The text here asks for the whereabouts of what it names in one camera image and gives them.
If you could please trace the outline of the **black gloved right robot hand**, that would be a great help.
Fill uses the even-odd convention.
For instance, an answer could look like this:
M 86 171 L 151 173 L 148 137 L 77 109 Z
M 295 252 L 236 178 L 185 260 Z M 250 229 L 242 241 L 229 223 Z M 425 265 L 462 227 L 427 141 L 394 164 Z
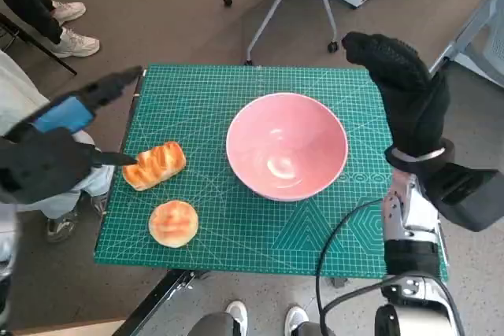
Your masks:
M 444 74 L 432 75 L 415 49 L 385 35 L 352 31 L 342 44 L 378 87 L 394 148 L 411 157 L 439 150 L 450 103 Z

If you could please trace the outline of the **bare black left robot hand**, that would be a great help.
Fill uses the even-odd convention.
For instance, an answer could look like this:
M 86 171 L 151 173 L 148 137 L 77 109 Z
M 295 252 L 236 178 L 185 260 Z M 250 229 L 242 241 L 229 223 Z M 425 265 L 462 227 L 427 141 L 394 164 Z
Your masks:
M 82 131 L 93 122 L 98 109 L 120 98 L 125 87 L 142 74 L 143 68 L 137 65 L 62 94 L 12 126 L 6 138 L 19 142 L 35 131 L 46 133 L 60 127 L 73 134 Z

